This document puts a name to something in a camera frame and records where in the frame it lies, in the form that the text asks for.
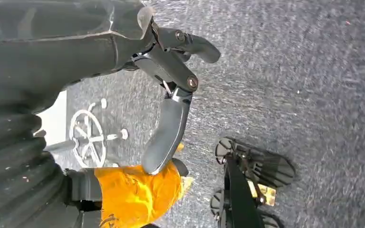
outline orange cloth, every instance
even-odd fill
[[[141,228],[177,201],[181,178],[170,161],[157,175],[142,166],[95,169],[103,195],[100,228]]]

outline floor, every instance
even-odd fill
[[[222,185],[213,149],[232,136],[287,156],[297,180],[263,208],[287,228],[365,228],[365,0],[149,0],[159,25],[206,37],[220,61],[198,58],[200,79],[183,139],[195,182],[156,223],[214,228],[212,191]],[[67,121],[106,98],[95,113],[105,131],[129,130],[110,159],[138,164],[163,96],[142,72],[89,79],[67,91]],[[78,168],[71,156],[63,166]]]

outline screw head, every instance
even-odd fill
[[[192,88],[192,89],[196,89],[196,87],[198,87],[198,79],[195,77],[189,77],[188,78],[188,85]]]
[[[181,41],[181,42],[185,41],[185,34],[180,30],[175,32],[175,37],[177,38],[178,41]]]

